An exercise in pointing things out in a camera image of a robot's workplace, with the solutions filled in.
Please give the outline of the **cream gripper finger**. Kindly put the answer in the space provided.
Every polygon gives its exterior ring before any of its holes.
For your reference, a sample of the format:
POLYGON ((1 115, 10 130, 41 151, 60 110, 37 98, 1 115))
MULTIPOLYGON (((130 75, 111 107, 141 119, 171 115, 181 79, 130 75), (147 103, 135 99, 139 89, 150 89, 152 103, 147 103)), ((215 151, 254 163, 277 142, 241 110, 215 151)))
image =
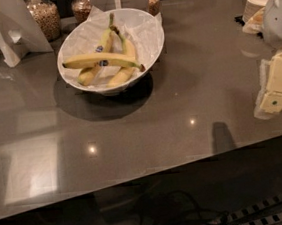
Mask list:
POLYGON ((282 111, 282 49, 270 61, 262 60, 260 67, 261 90, 258 105, 268 114, 282 111))
POLYGON ((271 119, 276 116, 276 112, 273 109, 277 103, 275 100, 275 96, 266 91, 266 87, 268 84, 268 78, 269 78, 269 69, 270 69, 271 63, 268 60, 263 59, 260 62, 259 67, 259 83, 260 83, 260 90, 258 91, 258 95, 256 97, 256 103, 254 108, 254 117, 266 120, 271 119))

